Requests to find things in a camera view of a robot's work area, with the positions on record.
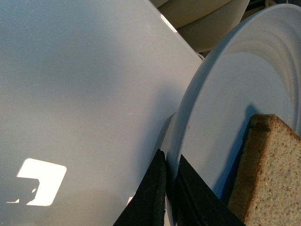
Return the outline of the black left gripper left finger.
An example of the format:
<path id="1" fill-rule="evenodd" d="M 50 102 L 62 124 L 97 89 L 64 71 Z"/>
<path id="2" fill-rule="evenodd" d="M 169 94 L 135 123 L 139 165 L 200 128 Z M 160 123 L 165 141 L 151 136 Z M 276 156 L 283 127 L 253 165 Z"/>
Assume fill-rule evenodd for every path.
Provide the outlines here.
<path id="1" fill-rule="evenodd" d="M 166 160 L 157 150 L 135 195 L 115 226 L 163 226 L 165 218 Z"/>

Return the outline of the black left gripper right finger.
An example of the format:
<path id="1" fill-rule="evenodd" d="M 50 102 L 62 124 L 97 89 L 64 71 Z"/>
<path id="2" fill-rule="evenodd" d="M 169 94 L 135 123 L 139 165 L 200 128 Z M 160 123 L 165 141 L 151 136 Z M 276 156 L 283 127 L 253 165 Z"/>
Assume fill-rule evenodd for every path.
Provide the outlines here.
<path id="1" fill-rule="evenodd" d="M 175 201 L 179 226 L 244 225 L 214 194 L 184 156 L 181 156 L 179 162 Z"/>

